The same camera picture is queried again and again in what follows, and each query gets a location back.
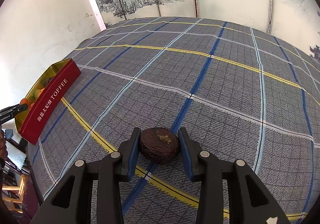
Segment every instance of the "open box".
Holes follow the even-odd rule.
[[[33,107],[15,116],[17,130],[24,139],[36,144],[53,110],[80,74],[73,59],[66,59],[52,64],[41,75],[26,95],[29,103],[34,103]],[[43,88],[36,99],[36,90]]]

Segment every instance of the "white wall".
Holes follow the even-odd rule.
[[[0,108],[17,104],[52,63],[98,32],[89,0],[5,0],[0,7]]]

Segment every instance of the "triangular cutout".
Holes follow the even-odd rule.
[[[66,181],[66,183],[62,186],[62,188],[59,190],[59,192],[52,200],[52,205],[65,209],[69,207],[75,179],[76,178],[74,176],[69,177],[69,179]]]
[[[263,192],[259,189],[258,185],[252,179],[250,175],[245,176],[247,187],[250,196],[250,203],[252,207],[258,207],[268,204],[268,199],[265,197]]]

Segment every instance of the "hand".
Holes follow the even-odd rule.
[[[7,146],[5,145],[4,132],[0,132],[0,158],[6,160],[8,156]]]

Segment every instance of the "brown wrinkled object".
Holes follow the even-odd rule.
[[[153,163],[167,164],[180,153],[180,142],[167,128],[148,128],[141,133],[139,151]]]

